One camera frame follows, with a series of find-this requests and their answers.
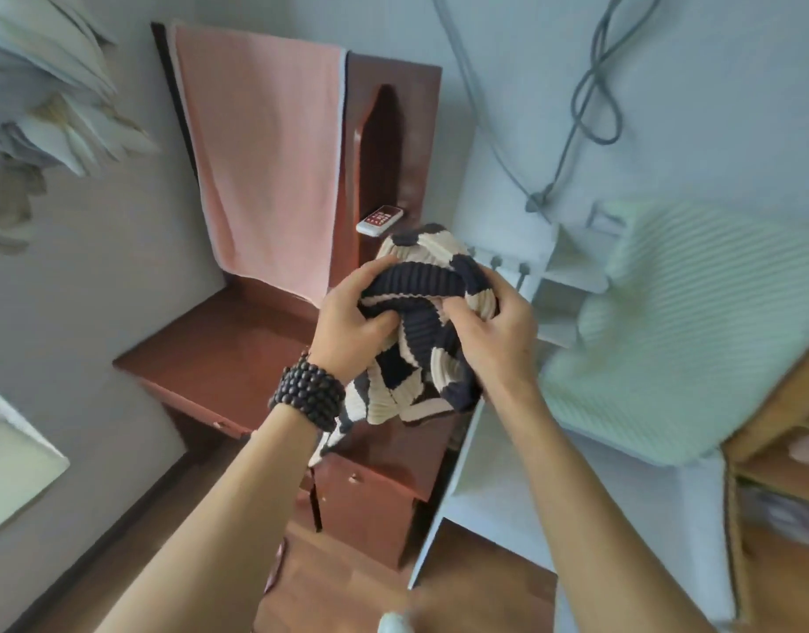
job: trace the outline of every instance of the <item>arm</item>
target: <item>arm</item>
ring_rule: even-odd
[[[489,272],[501,313],[484,322],[445,303],[525,466],[539,521],[584,633],[695,633],[714,628],[621,513],[539,393],[530,304]]]
[[[366,368],[399,318],[388,311],[365,320],[357,300],[393,263],[369,262],[328,294],[308,361],[342,382]],[[275,407],[98,633],[248,633],[316,442],[305,416]]]

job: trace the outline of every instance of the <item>electrical cord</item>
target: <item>electrical cord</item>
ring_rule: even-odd
[[[478,77],[474,72],[472,63],[470,62],[469,55],[463,46],[463,41],[460,38],[460,33],[454,25],[451,10],[448,8],[446,0],[431,0],[434,4],[434,10],[437,12],[437,17],[440,20],[443,30],[448,38],[448,43],[454,53],[454,59],[457,61],[460,75],[463,79],[463,88],[466,91],[466,97],[469,99],[469,104],[474,114],[474,120],[478,128],[484,134],[487,144],[492,150],[492,155],[496,161],[507,174],[507,177],[516,185],[518,190],[521,190],[528,199],[525,210],[528,212],[538,212],[546,221],[548,217],[544,212],[544,208],[549,201],[549,197],[554,192],[558,184],[558,180],[562,175],[563,168],[566,165],[569,149],[572,146],[574,137],[580,131],[581,135],[600,146],[609,146],[615,144],[621,138],[621,132],[624,130],[624,115],[621,112],[621,107],[616,98],[610,92],[610,86],[607,83],[604,64],[612,57],[621,47],[629,41],[633,35],[637,33],[651,18],[657,6],[660,5],[661,0],[651,0],[647,10],[642,14],[639,20],[636,20],[630,29],[627,30],[621,38],[614,44],[607,46],[607,36],[610,31],[610,21],[613,14],[619,7],[623,0],[610,0],[607,4],[607,9],[604,15],[595,26],[595,31],[592,35],[592,46],[589,52],[589,69],[580,78],[577,86],[572,93],[572,102],[570,111],[572,114],[572,128],[568,132],[566,143],[563,145],[562,153],[560,154],[560,161],[558,162],[557,169],[551,182],[541,191],[532,193],[525,188],[522,180],[519,180],[518,175],[513,171],[510,163],[505,159],[502,148],[498,144],[495,133],[487,121],[487,112],[485,103],[481,101],[481,92],[478,87]],[[589,101],[595,91],[601,94],[604,102],[613,114],[616,123],[615,132],[611,137],[602,137],[594,131],[594,129],[583,121],[583,116],[586,114],[586,109],[589,106]]]

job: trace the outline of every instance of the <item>white wall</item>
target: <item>white wall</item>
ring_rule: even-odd
[[[204,22],[441,65],[427,216],[468,242],[538,252],[544,225],[524,212],[481,138],[472,143],[430,0],[197,1]],[[449,0],[499,137],[536,190],[571,126],[569,99],[607,1]],[[612,34],[647,1],[627,0]],[[624,137],[579,149],[558,202],[563,219],[583,221],[595,200],[665,196],[809,223],[809,0],[663,0],[648,29],[612,76]]]
[[[149,20],[190,0],[85,0],[121,43],[121,112],[164,153],[102,179],[49,176],[37,239],[0,255],[0,393],[71,461],[0,529],[0,631],[182,454],[160,407],[111,362],[220,287]]]

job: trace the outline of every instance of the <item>black and white striped knit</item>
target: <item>black and white striped knit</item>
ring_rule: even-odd
[[[495,294],[481,267],[439,224],[390,236],[378,252],[378,257],[384,255],[397,255],[400,262],[373,280],[358,308],[366,318],[395,310],[399,328],[369,368],[347,385],[338,426],[323,434],[309,466],[355,422],[379,425],[397,415],[404,422],[416,422],[450,410],[469,410],[481,397],[457,331],[442,310],[444,298],[460,296],[481,319],[495,315]]]

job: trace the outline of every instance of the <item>wooden floor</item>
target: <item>wooden floor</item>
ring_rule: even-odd
[[[103,554],[30,633],[90,633],[234,456],[191,468]],[[401,572],[291,523],[279,584],[261,601],[257,633],[372,633],[387,611],[407,611],[417,633],[549,633],[557,577],[445,522],[407,591]]]

